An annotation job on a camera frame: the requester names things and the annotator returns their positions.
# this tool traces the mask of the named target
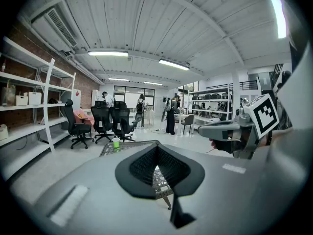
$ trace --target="ceiling light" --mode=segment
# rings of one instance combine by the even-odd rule
[[[283,13],[283,7],[281,0],[271,0],[274,6],[277,28],[278,28],[278,38],[286,37],[286,19]]]
[[[169,65],[169,66],[172,66],[172,67],[175,67],[175,68],[179,68],[179,69],[182,69],[184,71],[187,71],[189,70],[189,68],[187,66],[183,66],[183,65],[180,65],[180,64],[177,64],[177,63],[173,63],[173,62],[170,62],[170,61],[166,61],[164,59],[160,59],[159,60],[159,63],[160,64],[164,64],[164,65]]]
[[[118,57],[128,57],[128,52],[126,51],[88,51],[90,56],[118,56]]]
[[[159,83],[152,83],[152,82],[145,82],[145,84],[162,85],[162,84],[159,84]]]
[[[128,79],[123,79],[123,78],[109,78],[109,80],[115,80],[115,81],[129,81]]]

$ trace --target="chair headrest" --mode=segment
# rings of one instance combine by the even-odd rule
[[[73,105],[73,101],[71,99],[68,99],[67,102],[65,103],[65,107],[72,106],[72,105]]]

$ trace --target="green cup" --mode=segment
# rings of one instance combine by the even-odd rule
[[[112,141],[113,141],[114,148],[118,148],[119,147],[119,138],[114,138],[114,139],[112,139]]]

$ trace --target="metal mesh table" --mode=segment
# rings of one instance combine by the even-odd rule
[[[157,140],[151,140],[151,141],[140,141],[140,142],[121,142],[119,144],[118,148],[114,148],[113,143],[107,143],[100,156],[106,156],[113,153],[121,152],[121,151],[127,151],[128,149],[134,148],[134,147],[140,147],[145,148],[144,146],[151,145],[153,143],[159,143]],[[165,178],[163,177],[161,171],[158,167],[156,167],[154,174],[153,174],[153,185],[152,187],[156,190],[156,199],[163,198],[164,201],[168,205],[168,209],[171,209],[171,203],[167,196],[173,194],[172,189],[169,187],[168,183],[166,182]]]

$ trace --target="white cube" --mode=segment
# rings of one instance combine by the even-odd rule
[[[258,137],[263,137],[279,123],[278,115],[269,94],[257,97],[244,106],[256,126]]]

